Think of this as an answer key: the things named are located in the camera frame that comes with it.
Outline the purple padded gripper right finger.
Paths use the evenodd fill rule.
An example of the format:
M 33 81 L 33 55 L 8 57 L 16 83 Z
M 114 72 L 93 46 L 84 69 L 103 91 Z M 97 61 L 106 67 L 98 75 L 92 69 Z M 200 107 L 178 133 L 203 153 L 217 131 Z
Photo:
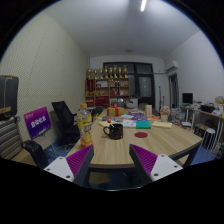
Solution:
M 129 154 L 143 185 L 157 181 L 182 169 L 165 154 L 156 155 L 140 146 L 131 144 Z

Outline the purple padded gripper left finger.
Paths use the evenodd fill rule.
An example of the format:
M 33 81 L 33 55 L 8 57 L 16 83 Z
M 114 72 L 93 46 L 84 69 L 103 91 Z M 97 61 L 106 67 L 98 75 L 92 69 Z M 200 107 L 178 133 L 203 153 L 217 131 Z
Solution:
M 88 146 L 67 158 L 58 157 L 45 168 L 45 171 L 82 186 L 93 156 L 94 147 Z

